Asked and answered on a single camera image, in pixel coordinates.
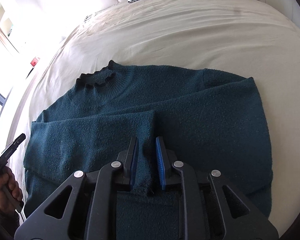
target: teal sweater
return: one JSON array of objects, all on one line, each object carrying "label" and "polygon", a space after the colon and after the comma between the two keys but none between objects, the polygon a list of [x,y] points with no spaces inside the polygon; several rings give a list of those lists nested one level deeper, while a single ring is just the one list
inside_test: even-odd
[{"label": "teal sweater", "polygon": [[178,237],[178,198],[158,186],[157,136],[195,170],[220,170],[269,216],[271,144],[253,78],[113,61],[82,74],[32,123],[26,215],[74,171],[114,161],[131,136],[139,139],[136,182],[131,193],[118,195],[117,239]]}]

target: beige bed sheet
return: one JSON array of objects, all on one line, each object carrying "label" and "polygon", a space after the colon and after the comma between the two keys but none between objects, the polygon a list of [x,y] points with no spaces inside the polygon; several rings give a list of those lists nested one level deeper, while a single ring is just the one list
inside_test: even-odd
[{"label": "beige bed sheet", "polygon": [[[300,212],[300,30],[257,0],[141,0],[79,26],[34,88],[16,134],[66,93],[81,73],[123,65],[212,68],[254,77],[269,126],[274,179],[269,220],[283,234]],[[25,147],[11,159],[17,179]]]}]

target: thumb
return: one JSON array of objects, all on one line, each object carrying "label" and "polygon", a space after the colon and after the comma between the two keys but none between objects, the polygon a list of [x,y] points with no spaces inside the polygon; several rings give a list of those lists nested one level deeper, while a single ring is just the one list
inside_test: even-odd
[{"label": "thumb", "polygon": [[7,173],[0,176],[0,190],[8,183],[9,175]]}]

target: red object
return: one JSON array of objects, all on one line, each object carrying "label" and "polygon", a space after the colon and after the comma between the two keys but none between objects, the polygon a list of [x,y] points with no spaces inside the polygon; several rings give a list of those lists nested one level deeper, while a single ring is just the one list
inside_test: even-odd
[{"label": "red object", "polygon": [[37,65],[39,59],[37,59],[36,57],[31,61],[31,65],[34,67],[35,65]]}]

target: ribbed collar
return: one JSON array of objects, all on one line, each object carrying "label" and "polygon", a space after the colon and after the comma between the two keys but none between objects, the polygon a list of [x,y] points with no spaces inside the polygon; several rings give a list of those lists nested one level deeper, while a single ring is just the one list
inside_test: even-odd
[{"label": "ribbed collar", "polygon": [[93,74],[81,74],[68,98],[80,107],[98,107],[120,95],[132,79],[132,68],[110,61]]}]

